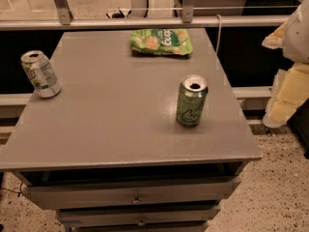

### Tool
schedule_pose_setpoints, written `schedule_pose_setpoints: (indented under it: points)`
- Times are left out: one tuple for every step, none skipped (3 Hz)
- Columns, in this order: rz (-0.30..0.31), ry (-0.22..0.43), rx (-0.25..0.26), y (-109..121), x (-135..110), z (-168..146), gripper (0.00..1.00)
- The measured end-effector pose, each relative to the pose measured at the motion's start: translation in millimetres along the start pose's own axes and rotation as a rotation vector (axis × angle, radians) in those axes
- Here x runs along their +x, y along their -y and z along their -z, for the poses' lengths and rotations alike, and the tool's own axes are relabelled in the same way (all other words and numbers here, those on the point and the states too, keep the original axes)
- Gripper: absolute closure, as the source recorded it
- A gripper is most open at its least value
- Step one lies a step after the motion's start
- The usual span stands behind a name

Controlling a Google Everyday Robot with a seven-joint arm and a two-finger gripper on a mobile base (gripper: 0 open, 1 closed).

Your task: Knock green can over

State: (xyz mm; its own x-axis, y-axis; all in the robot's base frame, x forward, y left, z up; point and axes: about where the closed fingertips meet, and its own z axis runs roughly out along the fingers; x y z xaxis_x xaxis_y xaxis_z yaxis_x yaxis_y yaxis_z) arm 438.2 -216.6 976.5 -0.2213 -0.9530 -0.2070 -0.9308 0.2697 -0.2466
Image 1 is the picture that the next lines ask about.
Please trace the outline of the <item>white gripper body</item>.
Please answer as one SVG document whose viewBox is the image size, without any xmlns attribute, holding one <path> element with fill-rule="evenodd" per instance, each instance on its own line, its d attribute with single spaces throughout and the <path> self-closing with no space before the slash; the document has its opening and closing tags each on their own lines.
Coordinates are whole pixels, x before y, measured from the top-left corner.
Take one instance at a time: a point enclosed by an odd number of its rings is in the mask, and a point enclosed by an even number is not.
<svg viewBox="0 0 309 232">
<path fill-rule="evenodd" d="M 296 63 L 309 63 L 309 0 L 304 0 L 287 21 L 283 55 Z"/>
</svg>

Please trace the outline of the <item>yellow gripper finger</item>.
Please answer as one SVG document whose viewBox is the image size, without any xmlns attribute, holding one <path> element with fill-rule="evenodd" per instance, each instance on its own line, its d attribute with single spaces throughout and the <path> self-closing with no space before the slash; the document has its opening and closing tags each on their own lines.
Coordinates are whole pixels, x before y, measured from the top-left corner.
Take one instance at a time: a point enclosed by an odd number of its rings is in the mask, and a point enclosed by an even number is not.
<svg viewBox="0 0 309 232">
<path fill-rule="evenodd" d="M 271 87 L 263 124 L 268 128 L 285 125 L 309 99 L 309 65 L 294 64 L 287 71 L 279 70 Z"/>
<path fill-rule="evenodd" d="M 262 41 L 262 46 L 276 49 L 283 47 L 283 38 L 287 23 L 284 22 Z"/>
</svg>

